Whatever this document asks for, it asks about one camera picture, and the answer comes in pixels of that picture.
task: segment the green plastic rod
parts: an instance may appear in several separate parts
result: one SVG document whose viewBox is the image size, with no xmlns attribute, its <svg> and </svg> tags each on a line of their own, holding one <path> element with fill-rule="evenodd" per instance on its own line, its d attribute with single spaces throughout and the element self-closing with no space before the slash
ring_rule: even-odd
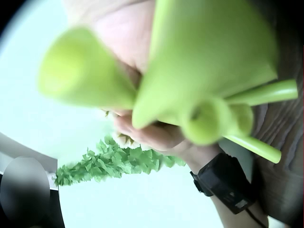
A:
<svg viewBox="0 0 304 228">
<path fill-rule="evenodd" d="M 253 137 L 225 136 L 225 138 L 273 163 L 278 163 L 281 159 L 281 151 Z"/>
<path fill-rule="evenodd" d="M 296 99 L 298 97 L 297 84 L 295 80 L 285 80 L 260 86 L 236 95 L 225 100 L 229 104 L 248 104 L 250 106 Z"/>
<path fill-rule="evenodd" d="M 68 30 L 50 47 L 38 88 L 47 97 L 81 106 L 132 109 L 136 97 L 114 57 L 86 27 Z"/>
</svg>

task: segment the finger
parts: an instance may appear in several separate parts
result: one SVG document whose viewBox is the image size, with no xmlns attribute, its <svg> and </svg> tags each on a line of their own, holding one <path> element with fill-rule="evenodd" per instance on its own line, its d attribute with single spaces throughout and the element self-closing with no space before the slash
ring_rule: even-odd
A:
<svg viewBox="0 0 304 228">
<path fill-rule="evenodd" d="M 143 129 L 135 129 L 132 126 L 131 116 L 117 117 L 114 124 L 121 133 L 159 151 L 167 151 L 184 139 L 179 128 L 173 125 L 165 125 L 164 127 L 150 125 Z"/>
</svg>

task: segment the black cable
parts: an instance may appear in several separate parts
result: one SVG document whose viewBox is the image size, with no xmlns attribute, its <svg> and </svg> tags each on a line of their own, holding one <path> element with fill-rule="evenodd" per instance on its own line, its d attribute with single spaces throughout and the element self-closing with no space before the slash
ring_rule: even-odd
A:
<svg viewBox="0 0 304 228">
<path fill-rule="evenodd" d="M 245 211 L 248 213 L 248 215 L 254 220 L 256 221 L 262 228 L 267 228 L 267 226 L 265 226 L 260 220 L 258 220 L 252 213 L 251 211 L 246 208 Z"/>
</svg>

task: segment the blurred object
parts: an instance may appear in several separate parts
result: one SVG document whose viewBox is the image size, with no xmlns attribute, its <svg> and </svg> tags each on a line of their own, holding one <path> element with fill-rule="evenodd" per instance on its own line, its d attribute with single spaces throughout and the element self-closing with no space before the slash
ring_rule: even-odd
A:
<svg viewBox="0 0 304 228">
<path fill-rule="evenodd" d="M 73 105 L 133 109 L 135 128 L 159 120 L 181 126 L 195 144 L 226 137 L 278 163 L 279 150 L 248 137 L 249 105 L 297 98 L 294 81 L 254 89 L 276 79 L 276 64 L 272 31 L 246 1 L 195 1 L 186 7 L 182 1 L 157 1 L 149 69 L 137 95 L 85 27 L 72 28 L 54 42 L 38 86 L 44 95 Z"/>
</svg>

